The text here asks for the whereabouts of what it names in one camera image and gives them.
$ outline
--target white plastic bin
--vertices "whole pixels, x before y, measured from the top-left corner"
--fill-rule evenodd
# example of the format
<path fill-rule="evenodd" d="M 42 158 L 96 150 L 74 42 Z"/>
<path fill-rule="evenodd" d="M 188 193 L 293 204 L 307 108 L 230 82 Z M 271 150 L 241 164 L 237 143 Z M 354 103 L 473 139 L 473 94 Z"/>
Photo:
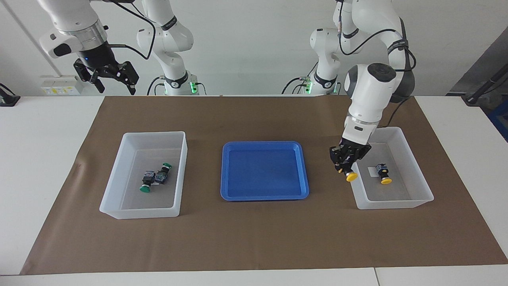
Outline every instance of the white plastic bin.
<path fill-rule="evenodd" d="M 372 149 L 353 165 L 358 178 L 351 186 L 359 209 L 406 209 L 434 200 L 400 128 L 379 128 L 369 143 Z M 372 172 L 380 163 L 387 165 L 393 179 L 389 185 L 382 185 L 377 174 Z"/>
<path fill-rule="evenodd" d="M 178 216 L 186 160 L 185 132 L 124 134 L 99 210 L 117 219 Z M 164 162 L 172 165 L 166 183 L 140 191 L 145 171 Z"/>

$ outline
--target blue tray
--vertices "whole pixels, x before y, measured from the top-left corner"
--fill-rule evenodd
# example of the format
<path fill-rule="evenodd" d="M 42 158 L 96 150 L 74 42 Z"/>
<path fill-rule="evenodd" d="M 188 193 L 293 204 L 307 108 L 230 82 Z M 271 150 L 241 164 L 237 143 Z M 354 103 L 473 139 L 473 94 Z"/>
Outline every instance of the blue tray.
<path fill-rule="evenodd" d="M 229 142 L 220 195 L 227 201 L 280 201 L 309 195 L 302 146 L 295 141 Z"/>

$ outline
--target white wall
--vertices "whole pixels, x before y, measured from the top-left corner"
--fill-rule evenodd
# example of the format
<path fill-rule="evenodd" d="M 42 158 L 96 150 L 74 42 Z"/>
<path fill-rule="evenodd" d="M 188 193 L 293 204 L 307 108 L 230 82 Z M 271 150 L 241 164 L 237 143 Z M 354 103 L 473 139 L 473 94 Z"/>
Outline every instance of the white wall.
<path fill-rule="evenodd" d="M 37 39 L 51 28 L 49 16 L 35 0 L 0 0 L 26 27 L 23 33 L 6 7 L 0 5 L 0 81 L 24 95 L 39 94 L 42 75 L 74 75 L 75 56 L 50 60 L 39 53 Z M 187 69 L 206 84 L 209 94 L 278 94 L 285 83 L 306 75 L 317 60 L 309 46 L 310 33 L 332 27 L 333 0 L 171 0 L 178 19 L 195 38 L 183 52 Z M 414 95 L 444 95 L 508 25 L 506 0 L 394 0 L 404 19 L 412 52 L 418 59 Z M 110 43 L 136 47 L 136 32 L 149 26 L 111 3 L 94 2 Z M 143 60 L 129 50 L 115 50 L 140 75 L 138 95 L 162 74 L 155 59 Z M 386 48 L 372 40 L 361 55 L 341 56 L 343 80 L 357 63 L 386 62 Z M 127 89 L 104 80 L 106 94 L 125 95 Z M 97 92 L 87 88 L 88 95 Z"/>

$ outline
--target brown paper surface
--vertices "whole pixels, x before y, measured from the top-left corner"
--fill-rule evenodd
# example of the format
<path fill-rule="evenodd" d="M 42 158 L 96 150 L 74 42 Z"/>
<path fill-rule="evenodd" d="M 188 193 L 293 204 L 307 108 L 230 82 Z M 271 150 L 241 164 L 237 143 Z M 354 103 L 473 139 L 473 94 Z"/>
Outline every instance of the brown paper surface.
<path fill-rule="evenodd" d="M 328 151 L 349 104 L 336 96 L 106 97 L 21 274 L 507 264 L 415 99 L 392 125 L 402 128 L 435 200 L 357 209 Z M 188 144 L 180 216 L 117 220 L 99 212 L 123 134 L 180 130 Z M 309 197 L 224 201 L 222 147 L 242 140 L 298 141 Z"/>

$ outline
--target robotic arm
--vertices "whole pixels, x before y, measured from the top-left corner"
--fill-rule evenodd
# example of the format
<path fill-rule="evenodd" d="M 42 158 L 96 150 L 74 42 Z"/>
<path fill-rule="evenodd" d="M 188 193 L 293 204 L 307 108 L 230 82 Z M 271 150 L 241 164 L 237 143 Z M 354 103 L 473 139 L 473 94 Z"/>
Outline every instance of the robotic arm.
<path fill-rule="evenodd" d="M 118 63 L 107 41 L 107 26 L 102 26 L 89 0 L 37 0 L 51 17 L 54 28 L 40 39 L 52 58 L 76 53 L 74 68 L 82 81 L 94 84 L 100 93 L 100 77 L 125 84 L 133 95 L 139 76 L 130 62 Z M 119 0 L 132 3 L 134 0 Z"/>
<path fill-rule="evenodd" d="M 410 65 L 404 23 L 393 9 L 391 0 L 336 0 L 333 29 L 318 29 L 311 45 L 319 56 L 318 69 L 312 78 L 311 93 L 330 94 L 336 82 L 340 62 L 335 55 L 361 51 L 363 44 L 379 35 L 387 47 L 390 65 L 356 65 L 346 76 L 344 89 L 352 103 L 344 123 L 342 140 L 330 148 L 330 158 L 339 173 L 351 182 L 358 176 L 352 165 L 371 149 L 368 140 L 376 130 L 389 102 L 407 99 L 415 87 Z"/>
<path fill-rule="evenodd" d="M 162 66 L 167 95 L 191 95 L 198 92 L 197 77 L 185 69 L 183 59 L 176 52 L 190 50 L 194 44 L 192 33 L 176 18 L 167 0 L 143 0 L 147 18 L 157 24 L 153 54 Z M 150 47 L 152 32 L 140 30 L 138 45 Z"/>

